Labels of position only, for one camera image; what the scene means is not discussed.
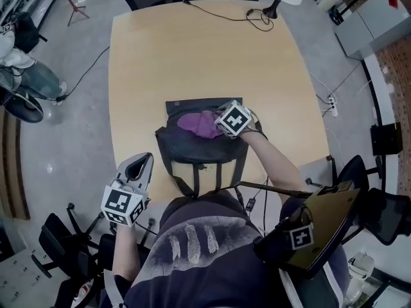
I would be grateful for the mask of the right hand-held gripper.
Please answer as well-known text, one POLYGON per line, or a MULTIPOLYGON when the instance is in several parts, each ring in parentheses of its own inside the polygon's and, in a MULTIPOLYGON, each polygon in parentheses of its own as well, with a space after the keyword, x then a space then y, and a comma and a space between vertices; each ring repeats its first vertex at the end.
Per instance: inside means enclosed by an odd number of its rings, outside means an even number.
POLYGON ((214 124, 231 139, 243 132, 261 133, 258 116, 235 99, 218 107, 213 113, 216 116, 214 124))

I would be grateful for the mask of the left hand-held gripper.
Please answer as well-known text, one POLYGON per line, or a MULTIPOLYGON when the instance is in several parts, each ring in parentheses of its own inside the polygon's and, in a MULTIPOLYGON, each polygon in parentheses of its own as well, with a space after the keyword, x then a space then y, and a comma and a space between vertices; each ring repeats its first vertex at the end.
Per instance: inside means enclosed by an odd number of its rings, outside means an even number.
POLYGON ((132 227, 147 209, 150 201, 147 188, 153 171, 153 155, 134 155, 123 161, 116 178, 105 186, 101 211, 110 222, 132 227))

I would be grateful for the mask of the purple cloth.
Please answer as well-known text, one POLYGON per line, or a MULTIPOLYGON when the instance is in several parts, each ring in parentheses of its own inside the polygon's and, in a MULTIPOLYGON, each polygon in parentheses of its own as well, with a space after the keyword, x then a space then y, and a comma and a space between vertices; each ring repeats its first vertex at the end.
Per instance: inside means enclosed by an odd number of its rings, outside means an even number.
POLYGON ((214 139, 223 135, 223 131, 214 123, 219 116, 218 112, 209 110, 188 113, 179 118, 177 126, 194 133, 197 137, 214 139))

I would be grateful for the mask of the black backpack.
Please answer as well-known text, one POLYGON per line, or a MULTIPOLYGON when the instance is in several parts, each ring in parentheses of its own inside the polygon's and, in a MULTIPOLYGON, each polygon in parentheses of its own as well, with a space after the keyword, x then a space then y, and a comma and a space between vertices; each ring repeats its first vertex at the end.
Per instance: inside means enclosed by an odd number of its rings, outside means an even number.
POLYGON ((213 112, 234 99, 242 104, 242 98, 166 102, 168 120, 166 126, 156 131, 155 137, 164 167, 184 196, 197 198, 206 192, 233 188, 241 182, 249 147, 244 140, 231 139, 225 134, 205 139, 177 126, 185 114, 213 112))

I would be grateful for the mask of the person's left forearm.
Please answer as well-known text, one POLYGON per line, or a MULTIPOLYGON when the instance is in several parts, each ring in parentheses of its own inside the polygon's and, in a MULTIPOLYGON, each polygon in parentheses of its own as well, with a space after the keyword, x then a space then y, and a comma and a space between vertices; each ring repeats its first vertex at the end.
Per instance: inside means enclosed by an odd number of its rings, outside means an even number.
POLYGON ((141 269, 135 227, 118 225, 112 272, 133 282, 141 269))

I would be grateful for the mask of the person's right forearm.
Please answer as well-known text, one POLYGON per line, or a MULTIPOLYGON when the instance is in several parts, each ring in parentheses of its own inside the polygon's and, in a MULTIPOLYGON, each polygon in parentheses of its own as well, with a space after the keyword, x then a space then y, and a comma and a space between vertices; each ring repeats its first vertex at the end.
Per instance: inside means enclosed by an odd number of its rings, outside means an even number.
POLYGON ((296 166, 259 132, 240 137, 253 149, 272 185, 289 191, 307 191, 308 186, 296 166))

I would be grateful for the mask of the person's dark printed t-shirt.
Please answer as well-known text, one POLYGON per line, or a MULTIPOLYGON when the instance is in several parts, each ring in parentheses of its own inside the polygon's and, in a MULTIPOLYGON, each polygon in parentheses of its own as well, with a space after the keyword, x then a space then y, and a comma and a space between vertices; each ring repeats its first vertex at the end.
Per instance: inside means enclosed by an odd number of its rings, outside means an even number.
POLYGON ((292 308, 293 289, 258 258, 259 232, 225 191, 174 199, 133 282, 114 275, 126 308, 292 308))

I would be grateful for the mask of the wooden bench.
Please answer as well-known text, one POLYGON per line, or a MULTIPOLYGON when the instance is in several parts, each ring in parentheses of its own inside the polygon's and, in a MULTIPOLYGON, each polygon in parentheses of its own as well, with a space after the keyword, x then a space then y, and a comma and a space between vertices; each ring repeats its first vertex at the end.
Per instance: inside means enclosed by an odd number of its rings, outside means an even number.
POLYGON ((0 107, 0 216, 30 220, 21 169, 21 122, 0 107))

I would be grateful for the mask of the black oval board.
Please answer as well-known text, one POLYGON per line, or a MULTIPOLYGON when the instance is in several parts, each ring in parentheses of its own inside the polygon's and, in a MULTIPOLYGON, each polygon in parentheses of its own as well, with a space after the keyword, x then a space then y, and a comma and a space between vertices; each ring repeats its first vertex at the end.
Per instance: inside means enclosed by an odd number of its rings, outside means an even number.
POLYGON ((44 113, 39 102, 25 91, 9 91, 0 87, 0 106, 27 123, 39 123, 44 113))

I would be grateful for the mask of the black shoulder-mounted box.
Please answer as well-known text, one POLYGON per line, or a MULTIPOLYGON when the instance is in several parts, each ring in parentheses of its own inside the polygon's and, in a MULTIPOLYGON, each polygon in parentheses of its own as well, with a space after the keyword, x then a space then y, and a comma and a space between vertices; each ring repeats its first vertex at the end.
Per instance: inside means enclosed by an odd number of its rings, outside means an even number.
POLYGON ((292 275, 313 278, 343 240, 361 198, 352 181, 321 187, 273 231, 254 240, 256 255, 292 275))

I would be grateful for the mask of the black floor box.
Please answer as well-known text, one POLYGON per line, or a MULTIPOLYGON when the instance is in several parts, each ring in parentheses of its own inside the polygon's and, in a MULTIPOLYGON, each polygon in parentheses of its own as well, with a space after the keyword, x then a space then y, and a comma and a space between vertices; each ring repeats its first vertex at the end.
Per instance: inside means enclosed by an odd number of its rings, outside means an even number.
POLYGON ((372 126, 371 142, 374 156, 397 155, 403 150, 401 123, 372 126))

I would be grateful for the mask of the white cabinet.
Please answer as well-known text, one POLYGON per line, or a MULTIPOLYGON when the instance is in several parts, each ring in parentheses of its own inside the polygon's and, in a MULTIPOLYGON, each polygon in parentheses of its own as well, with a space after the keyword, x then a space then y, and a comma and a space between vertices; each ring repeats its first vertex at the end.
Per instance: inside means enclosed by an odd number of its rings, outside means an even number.
POLYGON ((334 32, 346 56, 363 60, 411 34, 411 14, 400 0, 367 0, 334 32))

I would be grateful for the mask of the red tripod stand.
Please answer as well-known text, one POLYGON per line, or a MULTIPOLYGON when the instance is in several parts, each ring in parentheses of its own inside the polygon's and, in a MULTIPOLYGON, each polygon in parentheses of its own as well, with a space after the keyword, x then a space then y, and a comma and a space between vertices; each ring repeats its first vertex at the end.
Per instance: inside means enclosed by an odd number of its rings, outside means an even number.
POLYGON ((86 19, 89 19, 89 16, 84 12, 85 6, 77 6, 72 0, 67 0, 67 1, 72 8, 71 16, 69 18, 67 26, 71 25, 73 17, 77 13, 84 16, 86 19))

